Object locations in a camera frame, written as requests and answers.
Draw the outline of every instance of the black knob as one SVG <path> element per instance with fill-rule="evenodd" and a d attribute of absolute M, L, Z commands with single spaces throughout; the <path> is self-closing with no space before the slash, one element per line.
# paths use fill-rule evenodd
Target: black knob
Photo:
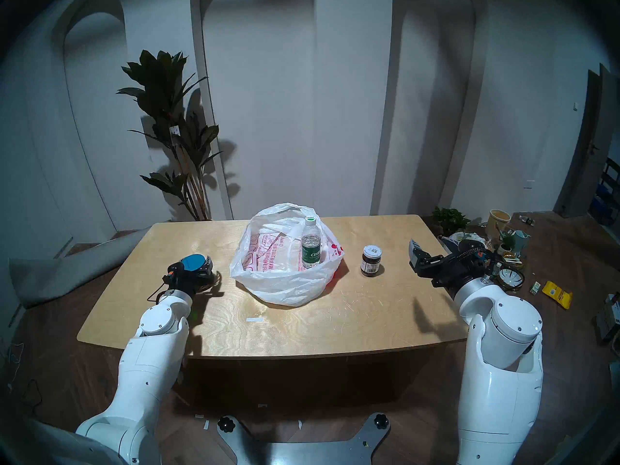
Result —
<path fill-rule="evenodd" d="M 384 414 L 377 414 L 374 418 L 374 424 L 379 430 L 385 430 L 389 425 L 389 420 Z"/>
<path fill-rule="evenodd" d="M 234 422 L 231 418 L 222 417 L 218 422 L 218 427 L 222 432 L 230 433 L 234 430 Z"/>

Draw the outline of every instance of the green bottle label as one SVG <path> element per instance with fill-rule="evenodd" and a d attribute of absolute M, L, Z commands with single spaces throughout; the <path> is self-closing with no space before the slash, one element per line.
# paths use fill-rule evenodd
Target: green bottle label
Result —
<path fill-rule="evenodd" d="M 321 245 L 301 247 L 301 258 L 305 263 L 316 263 L 321 259 Z"/>

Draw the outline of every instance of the plant stem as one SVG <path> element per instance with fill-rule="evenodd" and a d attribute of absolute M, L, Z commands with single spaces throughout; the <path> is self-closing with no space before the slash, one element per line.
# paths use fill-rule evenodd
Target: plant stem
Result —
<path fill-rule="evenodd" d="M 205 177 L 205 174 L 202 171 L 202 168 L 200 170 L 198 170 L 198 182 L 200 183 L 200 187 L 202 188 L 202 194 L 205 198 L 205 211 L 208 211 L 208 216 L 206 217 L 207 220 L 211 220 L 211 207 L 209 206 L 209 200 L 206 197 L 206 188 L 205 188 L 205 182 L 203 180 L 203 178 Z"/>
<path fill-rule="evenodd" d="M 190 212 L 190 215 L 192 215 L 192 218 L 194 219 L 194 221 L 198 221 L 198 218 L 194 215 L 194 213 L 192 212 L 192 210 L 190 209 L 189 205 L 187 205 L 187 200 L 185 200 L 183 202 L 183 204 L 185 205 L 185 208 L 187 208 L 187 211 Z"/>
<path fill-rule="evenodd" d="M 196 189 L 196 184 L 194 183 L 194 175 L 192 174 L 192 168 L 189 166 L 189 163 L 185 159 L 185 153 L 184 153 L 183 147 L 179 146 L 178 148 L 180 148 L 179 149 L 180 155 L 183 158 L 183 162 L 185 163 L 185 166 L 187 167 L 187 175 L 188 175 L 187 178 L 189 179 L 189 182 L 192 184 L 192 188 L 194 189 L 194 193 L 196 194 L 196 199 L 198 200 L 198 206 L 200 207 L 200 211 L 202 211 L 203 217 L 206 219 L 205 204 L 200 199 L 200 195 L 198 193 L 198 190 Z"/>
<path fill-rule="evenodd" d="M 190 205 L 192 206 L 192 208 L 194 209 L 194 220 L 196 221 L 201 221 L 201 219 L 199 219 L 198 217 L 198 211 L 196 210 L 196 205 L 194 205 L 194 200 L 192 198 L 192 194 L 190 193 L 190 189 L 187 186 L 187 183 L 185 183 L 185 185 L 183 185 L 185 187 L 185 194 L 187 195 L 187 198 L 189 199 Z"/>

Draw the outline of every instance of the water bottle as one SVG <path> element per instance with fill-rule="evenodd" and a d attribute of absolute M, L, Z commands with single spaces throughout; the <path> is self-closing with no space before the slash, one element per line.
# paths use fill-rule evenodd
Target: water bottle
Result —
<path fill-rule="evenodd" d="M 301 234 L 301 260 L 304 268 L 312 268 L 321 261 L 321 230 L 316 224 L 316 216 L 307 216 Z"/>

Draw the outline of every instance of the jar label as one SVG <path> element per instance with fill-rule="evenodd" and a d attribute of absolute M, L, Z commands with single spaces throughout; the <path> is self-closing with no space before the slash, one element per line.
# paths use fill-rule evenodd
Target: jar label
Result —
<path fill-rule="evenodd" d="M 321 259 L 321 245 L 307 247 L 301 247 L 301 258 L 304 263 L 318 263 Z"/>
<path fill-rule="evenodd" d="M 366 263 L 364 260 L 362 260 L 360 268 L 366 273 L 376 273 L 377 271 L 379 271 L 379 263 Z"/>

